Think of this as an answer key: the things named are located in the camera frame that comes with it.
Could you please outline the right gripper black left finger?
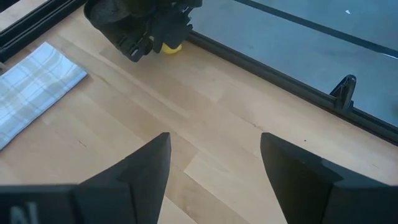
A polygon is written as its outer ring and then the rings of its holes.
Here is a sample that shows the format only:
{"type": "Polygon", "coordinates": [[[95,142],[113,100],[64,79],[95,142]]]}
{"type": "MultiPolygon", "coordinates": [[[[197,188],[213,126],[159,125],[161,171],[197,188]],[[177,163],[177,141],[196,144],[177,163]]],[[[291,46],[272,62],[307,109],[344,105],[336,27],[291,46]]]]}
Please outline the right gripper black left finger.
{"type": "Polygon", "coordinates": [[[74,224],[157,224],[171,162],[161,133],[73,191],[74,224]]]}

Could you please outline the small yellow lemon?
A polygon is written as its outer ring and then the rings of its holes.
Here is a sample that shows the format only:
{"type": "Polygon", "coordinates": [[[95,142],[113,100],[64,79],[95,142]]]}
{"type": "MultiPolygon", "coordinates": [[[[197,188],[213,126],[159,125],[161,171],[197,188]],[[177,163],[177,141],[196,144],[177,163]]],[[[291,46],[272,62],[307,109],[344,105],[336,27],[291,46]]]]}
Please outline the small yellow lemon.
{"type": "Polygon", "coordinates": [[[178,47],[176,48],[171,48],[169,47],[167,44],[162,44],[162,48],[161,48],[161,52],[165,53],[167,55],[172,55],[172,54],[176,54],[177,52],[182,50],[182,44],[180,44],[178,47]]]}

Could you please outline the black table frame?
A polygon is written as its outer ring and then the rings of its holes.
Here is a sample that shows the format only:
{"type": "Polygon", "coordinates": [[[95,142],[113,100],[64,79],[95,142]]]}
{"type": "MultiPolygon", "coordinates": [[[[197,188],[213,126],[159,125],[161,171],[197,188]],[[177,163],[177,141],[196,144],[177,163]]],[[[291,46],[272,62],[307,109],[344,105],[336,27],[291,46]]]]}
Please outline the black table frame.
{"type": "MultiPolygon", "coordinates": [[[[0,62],[5,62],[81,7],[87,0],[48,0],[23,18],[0,31],[0,62]]],[[[192,31],[188,41],[219,56],[292,94],[398,146],[398,127],[355,107],[338,110],[334,97],[316,90],[280,71],[192,31]]]]}

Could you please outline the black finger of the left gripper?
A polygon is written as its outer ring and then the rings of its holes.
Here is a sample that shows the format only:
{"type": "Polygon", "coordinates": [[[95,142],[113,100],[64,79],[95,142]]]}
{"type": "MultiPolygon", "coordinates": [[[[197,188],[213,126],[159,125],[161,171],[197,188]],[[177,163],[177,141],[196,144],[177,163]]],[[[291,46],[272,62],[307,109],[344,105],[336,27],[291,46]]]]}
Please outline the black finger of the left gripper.
{"type": "Polygon", "coordinates": [[[162,44],[173,49],[178,47],[192,28],[190,18],[181,14],[156,17],[152,23],[153,51],[161,52],[162,44]]]}
{"type": "Polygon", "coordinates": [[[116,48],[129,60],[138,62],[153,49],[153,41],[148,33],[140,36],[121,34],[116,39],[116,48]]]}

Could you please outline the black frame bracket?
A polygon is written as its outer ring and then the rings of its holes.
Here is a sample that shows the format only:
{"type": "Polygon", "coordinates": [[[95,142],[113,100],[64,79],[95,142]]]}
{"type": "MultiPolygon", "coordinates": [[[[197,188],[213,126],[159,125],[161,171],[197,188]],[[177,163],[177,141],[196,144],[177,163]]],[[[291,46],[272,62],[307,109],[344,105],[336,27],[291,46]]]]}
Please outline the black frame bracket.
{"type": "Polygon", "coordinates": [[[330,92],[334,97],[334,107],[338,110],[352,110],[354,101],[353,93],[356,87],[356,77],[354,75],[345,76],[337,86],[330,92]]]}

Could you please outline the white plaid cloth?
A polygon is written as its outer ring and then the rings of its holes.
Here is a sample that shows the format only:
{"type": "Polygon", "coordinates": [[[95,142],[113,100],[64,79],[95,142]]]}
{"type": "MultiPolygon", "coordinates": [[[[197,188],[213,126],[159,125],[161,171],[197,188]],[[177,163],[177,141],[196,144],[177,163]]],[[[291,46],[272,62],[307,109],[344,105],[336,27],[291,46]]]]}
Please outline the white plaid cloth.
{"type": "Polygon", "coordinates": [[[0,151],[87,72],[47,42],[0,76],[0,151]]]}

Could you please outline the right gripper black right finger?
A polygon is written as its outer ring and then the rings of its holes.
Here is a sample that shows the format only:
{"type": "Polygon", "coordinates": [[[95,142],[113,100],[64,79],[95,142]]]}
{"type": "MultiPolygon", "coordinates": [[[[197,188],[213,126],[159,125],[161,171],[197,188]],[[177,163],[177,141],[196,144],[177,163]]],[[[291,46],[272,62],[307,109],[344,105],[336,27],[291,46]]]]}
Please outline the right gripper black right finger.
{"type": "Polygon", "coordinates": [[[288,224],[398,224],[398,185],[261,135],[267,177],[288,224]]]}

